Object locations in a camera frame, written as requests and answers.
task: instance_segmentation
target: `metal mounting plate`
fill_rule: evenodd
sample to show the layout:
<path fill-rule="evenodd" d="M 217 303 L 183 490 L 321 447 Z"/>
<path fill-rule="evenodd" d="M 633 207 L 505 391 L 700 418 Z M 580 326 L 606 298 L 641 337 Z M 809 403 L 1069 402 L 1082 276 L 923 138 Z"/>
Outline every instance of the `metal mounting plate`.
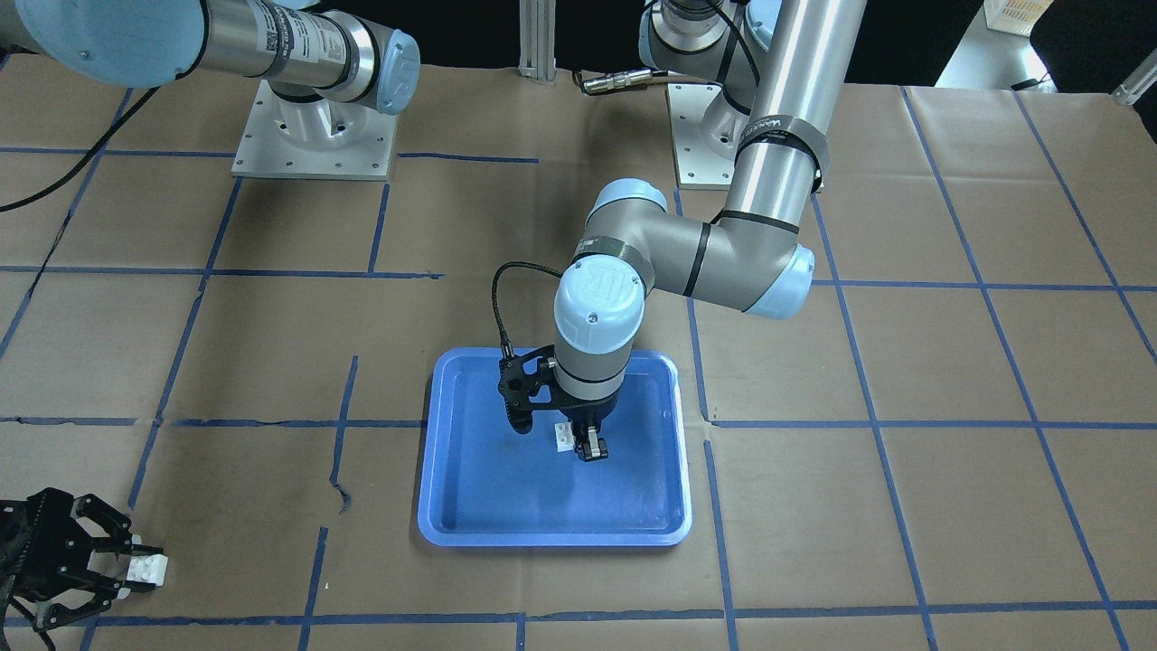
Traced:
<path fill-rule="evenodd" d="M 708 83 L 669 83 L 666 103 L 671 111 L 671 139 L 679 187 L 725 190 L 731 186 L 735 161 L 716 154 L 700 130 L 707 105 L 720 89 Z"/>
<path fill-rule="evenodd" d="M 261 82 L 233 161 L 234 176 L 386 180 L 398 118 L 366 109 L 364 123 L 336 149 L 308 149 L 280 132 L 278 97 Z"/>

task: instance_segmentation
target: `robotic hand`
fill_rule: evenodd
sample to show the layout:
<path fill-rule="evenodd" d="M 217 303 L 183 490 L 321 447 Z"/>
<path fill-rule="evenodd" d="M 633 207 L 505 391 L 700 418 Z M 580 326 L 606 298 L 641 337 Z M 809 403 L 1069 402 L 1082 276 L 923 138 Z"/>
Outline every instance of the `robotic hand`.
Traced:
<path fill-rule="evenodd" d="M 811 288 L 816 258 L 797 241 L 799 220 L 827 170 L 827 126 L 864 0 L 782 0 L 782 7 L 751 0 L 743 22 L 758 43 L 758 69 L 735 60 L 738 29 L 725 37 L 735 7 L 659 0 L 640 30 L 644 62 L 722 82 L 720 103 L 738 116 L 712 123 L 720 130 L 715 140 L 730 141 L 735 156 L 723 210 L 705 223 L 669 214 L 663 193 L 644 180 L 606 185 L 559 284 L 554 346 L 528 356 L 539 358 L 538 373 L 521 375 L 526 358 L 503 361 L 508 415 L 519 398 L 509 380 L 536 391 L 550 385 L 584 461 L 606 458 L 597 435 L 616 405 L 653 288 L 774 318 L 794 316 Z M 529 412 L 517 407 L 511 424 L 529 431 Z"/>

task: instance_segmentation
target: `cable connector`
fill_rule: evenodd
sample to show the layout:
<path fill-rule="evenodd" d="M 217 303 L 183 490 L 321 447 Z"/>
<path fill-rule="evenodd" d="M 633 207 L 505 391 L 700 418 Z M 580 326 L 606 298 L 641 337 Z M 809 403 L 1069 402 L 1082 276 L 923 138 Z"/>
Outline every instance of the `cable connector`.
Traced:
<path fill-rule="evenodd" d="M 580 82 L 580 88 L 587 95 L 604 95 L 606 93 L 626 90 L 633 86 L 646 86 L 653 79 L 655 79 L 655 71 L 640 68 L 588 79 Z"/>

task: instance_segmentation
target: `white basket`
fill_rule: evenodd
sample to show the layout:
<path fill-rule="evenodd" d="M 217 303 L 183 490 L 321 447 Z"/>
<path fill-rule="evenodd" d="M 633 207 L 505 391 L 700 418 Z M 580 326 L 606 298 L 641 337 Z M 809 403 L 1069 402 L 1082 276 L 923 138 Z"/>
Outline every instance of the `white basket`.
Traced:
<path fill-rule="evenodd" d="M 1029 36 L 1053 0 L 985 0 L 988 29 Z"/>

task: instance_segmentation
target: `label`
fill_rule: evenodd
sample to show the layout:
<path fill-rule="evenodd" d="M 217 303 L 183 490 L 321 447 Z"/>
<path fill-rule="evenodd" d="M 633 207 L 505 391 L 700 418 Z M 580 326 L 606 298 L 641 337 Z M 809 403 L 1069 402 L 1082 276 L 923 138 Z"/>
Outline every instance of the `label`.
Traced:
<path fill-rule="evenodd" d="M 253 12 L 253 21 L 257 23 L 257 38 L 255 46 L 258 52 L 278 51 L 278 22 L 273 19 L 273 12 L 260 0 L 246 0 L 249 9 Z"/>
<path fill-rule="evenodd" d="M 280 54 L 295 61 L 345 62 L 346 39 L 330 21 L 280 5 L 271 8 L 261 0 L 245 1 L 257 22 L 255 45 L 258 51 L 277 52 L 280 46 Z"/>

